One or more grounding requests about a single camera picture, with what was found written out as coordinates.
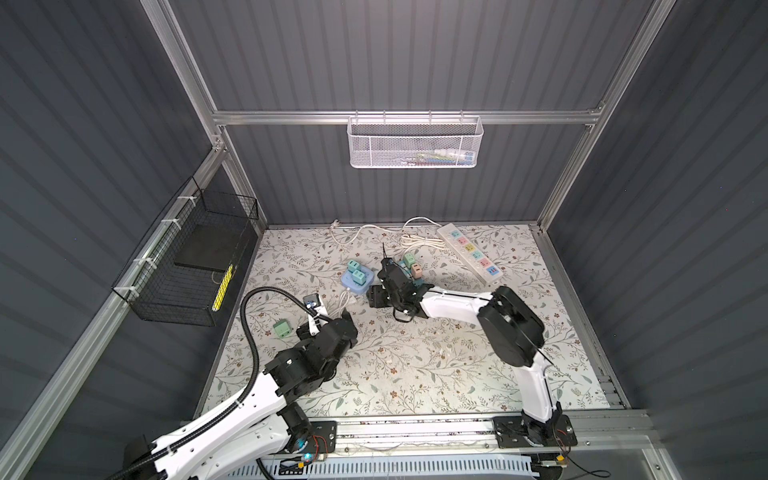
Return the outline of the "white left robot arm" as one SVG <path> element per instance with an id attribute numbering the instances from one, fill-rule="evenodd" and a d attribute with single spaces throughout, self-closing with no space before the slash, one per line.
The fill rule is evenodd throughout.
<path id="1" fill-rule="evenodd" d="M 357 343 L 348 311 L 317 335 L 283 350 L 242 389 L 207 414 L 161 436 L 124 463 L 115 479 L 217 479 L 274 453 L 299 452 L 312 426 L 297 400 L 330 380 Z"/>

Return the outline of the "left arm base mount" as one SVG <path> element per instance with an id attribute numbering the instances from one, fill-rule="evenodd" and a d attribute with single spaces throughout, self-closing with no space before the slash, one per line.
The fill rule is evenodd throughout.
<path id="1" fill-rule="evenodd" d="M 292 455 L 334 453 L 337 437 L 336 421 L 311 421 L 309 431 L 301 433 L 296 438 L 291 437 L 282 452 Z"/>

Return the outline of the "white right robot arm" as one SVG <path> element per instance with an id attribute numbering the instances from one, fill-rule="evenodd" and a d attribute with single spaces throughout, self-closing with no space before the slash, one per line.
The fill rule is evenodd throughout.
<path id="1" fill-rule="evenodd" d="M 516 369 L 523 415 L 540 424 L 553 419 L 557 407 L 547 384 L 545 326 L 511 288 L 469 293 L 419 284 L 389 256 L 382 259 L 377 277 L 379 283 L 367 294 L 371 307 L 392 308 L 401 323 L 446 318 L 480 327 L 495 355 Z"/>

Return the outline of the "long white power strip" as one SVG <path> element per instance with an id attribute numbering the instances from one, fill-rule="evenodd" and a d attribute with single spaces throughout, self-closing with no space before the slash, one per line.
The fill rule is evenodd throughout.
<path id="1" fill-rule="evenodd" d="M 439 227 L 437 235 L 469 271 L 485 284 L 493 284 L 502 279 L 501 268 L 454 224 Z"/>

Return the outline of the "light blue round power strip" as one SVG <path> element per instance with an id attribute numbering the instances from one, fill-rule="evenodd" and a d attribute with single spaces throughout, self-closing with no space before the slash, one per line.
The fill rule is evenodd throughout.
<path id="1" fill-rule="evenodd" d="M 354 295 L 363 295 L 367 292 L 369 287 L 372 285 L 375 275 L 374 273 L 369 269 L 361 269 L 365 271 L 368 275 L 368 283 L 364 286 L 355 285 L 352 281 L 351 274 L 348 270 L 342 275 L 341 277 L 341 283 L 342 285 L 348 289 L 351 293 Z"/>

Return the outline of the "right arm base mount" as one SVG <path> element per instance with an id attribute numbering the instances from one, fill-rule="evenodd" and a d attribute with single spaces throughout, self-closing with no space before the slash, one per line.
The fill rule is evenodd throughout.
<path id="1" fill-rule="evenodd" d="M 493 433 L 501 448 L 575 447 L 578 439 L 565 414 L 556 413 L 547 422 L 527 415 L 502 415 L 492 418 Z"/>

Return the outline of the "teal blue power strip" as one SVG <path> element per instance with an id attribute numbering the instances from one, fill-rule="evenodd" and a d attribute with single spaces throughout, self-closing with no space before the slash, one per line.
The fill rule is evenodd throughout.
<path id="1" fill-rule="evenodd" d="M 407 267 L 406 267 L 406 266 L 403 264 L 403 262 L 402 262 L 402 261 L 400 261 L 400 262 L 398 263 L 398 265 L 399 265 L 400 269 L 401 269 L 401 270 L 404 272 L 404 274 L 406 275 L 406 277 L 407 277 L 409 280 L 413 281 L 413 282 L 414 282 L 414 283 L 415 283 L 417 286 L 419 286 L 419 285 L 422 285 L 422 284 L 424 284 L 424 283 L 425 283 L 424 277 L 422 277 L 421 279 L 418 279 L 418 280 L 414 279 L 414 278 L 412 277 L 412 274 L 411 274 L 411 268 L 410 268 L 410 269 L 408 269 L 408 268 L 407 268 Z"/>

